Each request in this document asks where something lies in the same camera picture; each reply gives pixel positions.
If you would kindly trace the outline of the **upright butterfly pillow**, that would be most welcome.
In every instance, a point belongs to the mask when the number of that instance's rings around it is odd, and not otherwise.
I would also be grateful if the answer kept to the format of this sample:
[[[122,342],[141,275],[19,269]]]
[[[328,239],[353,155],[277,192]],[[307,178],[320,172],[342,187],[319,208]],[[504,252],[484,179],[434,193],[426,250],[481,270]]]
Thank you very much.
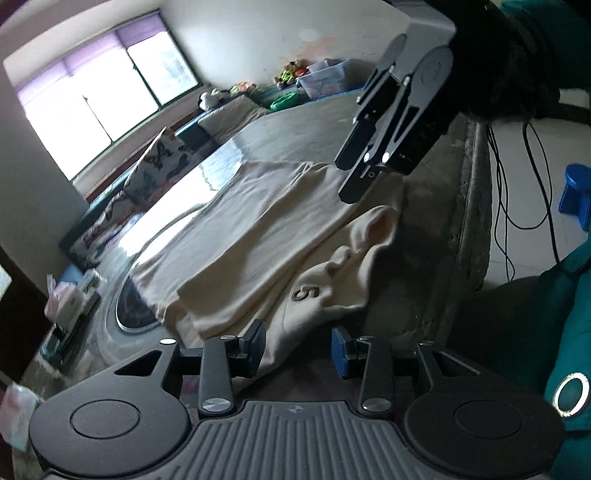
[[[200,159],[173,130],[163,128],[127,178],[123,190],[142,210],[149,209]]]

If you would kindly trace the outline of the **blue sofa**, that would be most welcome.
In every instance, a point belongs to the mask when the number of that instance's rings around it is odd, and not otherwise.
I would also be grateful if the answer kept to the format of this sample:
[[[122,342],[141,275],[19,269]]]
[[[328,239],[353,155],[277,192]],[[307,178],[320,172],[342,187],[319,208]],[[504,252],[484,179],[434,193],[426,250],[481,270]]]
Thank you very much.
[[[77,267],[97,266],[160,198],[252,121],[271,110],[249,95],[232,98],[181,128],[163,128],[139,159],[89,206],[59,243]]]

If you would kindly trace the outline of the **lying butterfly pillow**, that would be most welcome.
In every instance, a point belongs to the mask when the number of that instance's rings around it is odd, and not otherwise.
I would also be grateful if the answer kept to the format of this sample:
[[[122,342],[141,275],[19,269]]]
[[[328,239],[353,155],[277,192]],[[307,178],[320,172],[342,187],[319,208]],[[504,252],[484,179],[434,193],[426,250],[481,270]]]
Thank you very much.
[[[109,200],[97,220],[74,241],[68,253],[83,269],[96,267],[109,245],[139,214],[137,205],[127,193],[119,191]]]

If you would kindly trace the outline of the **green framed window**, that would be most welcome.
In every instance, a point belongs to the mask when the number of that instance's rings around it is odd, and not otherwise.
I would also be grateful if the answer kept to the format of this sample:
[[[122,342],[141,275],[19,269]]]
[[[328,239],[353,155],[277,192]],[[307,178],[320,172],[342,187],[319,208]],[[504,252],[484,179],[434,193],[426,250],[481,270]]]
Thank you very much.
[[[158,13],[83,43],[19,83],[17,98],[68,180],[200,86]]]

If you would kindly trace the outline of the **green plastic bowl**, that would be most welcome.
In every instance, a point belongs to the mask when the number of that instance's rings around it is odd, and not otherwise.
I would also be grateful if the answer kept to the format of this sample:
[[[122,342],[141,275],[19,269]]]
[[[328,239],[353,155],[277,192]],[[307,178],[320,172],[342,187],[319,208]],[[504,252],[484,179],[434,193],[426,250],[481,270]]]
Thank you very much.
[[[273,112],[279,112],[292,107],[296,107],[301,104],[301,94],[297,91],[290,92],[273,100],[270,104],[270,110]]]

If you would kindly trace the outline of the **grey plain cushion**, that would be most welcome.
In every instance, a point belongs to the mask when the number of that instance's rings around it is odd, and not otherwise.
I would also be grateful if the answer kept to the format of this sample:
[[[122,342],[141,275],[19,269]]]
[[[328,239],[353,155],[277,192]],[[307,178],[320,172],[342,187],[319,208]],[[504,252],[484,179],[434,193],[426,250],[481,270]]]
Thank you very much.
[[[240,95],[201,115],[197,124],[207,131],[217,144],[222,145],[249,123],[267,114],[270,114],[270,109],[259,106],[249,96]]]

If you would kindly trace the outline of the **colourful plush toys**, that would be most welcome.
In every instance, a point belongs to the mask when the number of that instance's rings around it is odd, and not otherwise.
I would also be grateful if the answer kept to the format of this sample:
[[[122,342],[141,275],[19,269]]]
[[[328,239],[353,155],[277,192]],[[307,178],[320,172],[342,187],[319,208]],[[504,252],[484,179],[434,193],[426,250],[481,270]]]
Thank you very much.
[[[297,78],[307,73],[307,64],[300,59],[295,59],[283,66],[283,71],[280,72],[279,76],[273,78],[273,82],[276,84],[276,88],[284,89],[294,85],[297,82]]]

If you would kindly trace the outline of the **teal jacket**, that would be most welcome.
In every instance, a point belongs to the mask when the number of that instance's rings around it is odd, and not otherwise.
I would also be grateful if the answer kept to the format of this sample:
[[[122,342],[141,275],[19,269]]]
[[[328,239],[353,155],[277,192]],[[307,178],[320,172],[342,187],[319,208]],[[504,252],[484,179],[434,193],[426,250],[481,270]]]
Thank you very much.
[[[538,276],[463,301],[448,346],[541,395],[566,436],[552,479],[590,476],[590,244]]]

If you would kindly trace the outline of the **clear plastic storage box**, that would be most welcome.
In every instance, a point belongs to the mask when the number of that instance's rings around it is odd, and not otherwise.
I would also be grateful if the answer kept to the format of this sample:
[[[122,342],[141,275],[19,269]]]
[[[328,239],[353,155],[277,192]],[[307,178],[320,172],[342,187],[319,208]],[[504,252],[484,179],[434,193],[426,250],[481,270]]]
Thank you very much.
[[[364,83],[363,69],[353,59],[325,58],[308,66],[308,73],[297,79],[311,100],[356,90]]]

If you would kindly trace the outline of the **panda plush toy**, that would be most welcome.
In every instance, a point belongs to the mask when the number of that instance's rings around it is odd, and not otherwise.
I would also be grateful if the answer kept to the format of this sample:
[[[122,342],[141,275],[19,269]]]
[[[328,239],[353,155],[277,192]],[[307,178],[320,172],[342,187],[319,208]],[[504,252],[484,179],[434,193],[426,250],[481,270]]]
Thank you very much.
[[[213,88],[210,91],[205,91],[200,95],[198,107],[200,107],[202,111],[209,111],[221,105],[227,97],[228,93],[225,91]]]

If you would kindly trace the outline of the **cream sweatshirt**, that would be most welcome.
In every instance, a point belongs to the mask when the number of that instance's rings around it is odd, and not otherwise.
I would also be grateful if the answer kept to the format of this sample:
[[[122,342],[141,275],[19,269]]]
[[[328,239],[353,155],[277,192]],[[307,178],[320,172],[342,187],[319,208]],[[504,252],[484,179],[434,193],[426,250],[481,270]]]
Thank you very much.
[[[246,161],[178,234],[130,277],[162,325],[188,348],[266,328],[259,373],[315,327],[360,311],[370,273],[394,241],[404,183],[386,174],[355,204],[324,163]]]

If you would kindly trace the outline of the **pink green plush toy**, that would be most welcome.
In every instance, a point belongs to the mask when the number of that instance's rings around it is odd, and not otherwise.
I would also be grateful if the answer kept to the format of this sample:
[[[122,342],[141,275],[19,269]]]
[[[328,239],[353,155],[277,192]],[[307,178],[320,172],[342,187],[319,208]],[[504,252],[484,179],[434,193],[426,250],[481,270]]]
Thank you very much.
[[[232,86],[230,89],[233,95],[245,94],[256,90],[256,83],[242,81]]]

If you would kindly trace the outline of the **blue plastic stool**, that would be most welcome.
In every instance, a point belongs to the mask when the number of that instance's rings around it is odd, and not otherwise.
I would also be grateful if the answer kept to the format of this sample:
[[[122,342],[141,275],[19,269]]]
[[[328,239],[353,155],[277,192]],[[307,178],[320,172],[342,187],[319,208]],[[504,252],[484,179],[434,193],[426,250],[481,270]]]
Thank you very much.
[[[586,230],[590,222],[591,169],[582,164],[570,164],[565,169],[565,180],[558,211],[576,216]]]

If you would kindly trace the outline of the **soft tissue pack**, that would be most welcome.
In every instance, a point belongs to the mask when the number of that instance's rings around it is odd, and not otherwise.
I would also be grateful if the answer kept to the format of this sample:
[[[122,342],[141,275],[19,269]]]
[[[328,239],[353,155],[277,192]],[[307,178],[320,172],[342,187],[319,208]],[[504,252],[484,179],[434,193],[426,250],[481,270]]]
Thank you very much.
[[[26,451],[29,444],[29,424],[40,403],[40,398],[30,389],[16,383],[4,393],[0,409],[2,439],[19,451]]]

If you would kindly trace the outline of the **pink white tissue box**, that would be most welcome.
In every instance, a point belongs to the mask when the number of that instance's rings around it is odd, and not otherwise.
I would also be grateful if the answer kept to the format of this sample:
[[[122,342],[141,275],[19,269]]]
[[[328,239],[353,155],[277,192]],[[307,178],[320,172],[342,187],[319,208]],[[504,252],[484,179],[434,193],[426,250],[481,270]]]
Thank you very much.
[[[64,332],[70,332],[81,315],[85,295],[78,286],[68,281],[57,281],[52,275],[46,276],[48,299],[44,314]]]

